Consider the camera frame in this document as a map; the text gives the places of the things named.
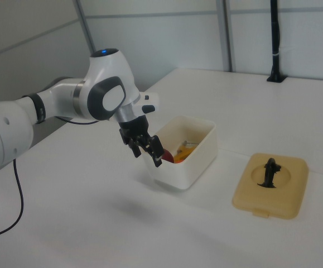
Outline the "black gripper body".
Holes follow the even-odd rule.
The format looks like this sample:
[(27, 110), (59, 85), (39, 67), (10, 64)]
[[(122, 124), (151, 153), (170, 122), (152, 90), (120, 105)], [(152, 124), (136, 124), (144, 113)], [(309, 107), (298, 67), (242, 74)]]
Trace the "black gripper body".
[(146, 116), (137, 117), (129, 122), (119, 122), (119, 126), (120, 135), (125, 145), (131, 141), (139, 142), (141, 145), (147, 144), (150, 135), (148, 134), (149, 124)]

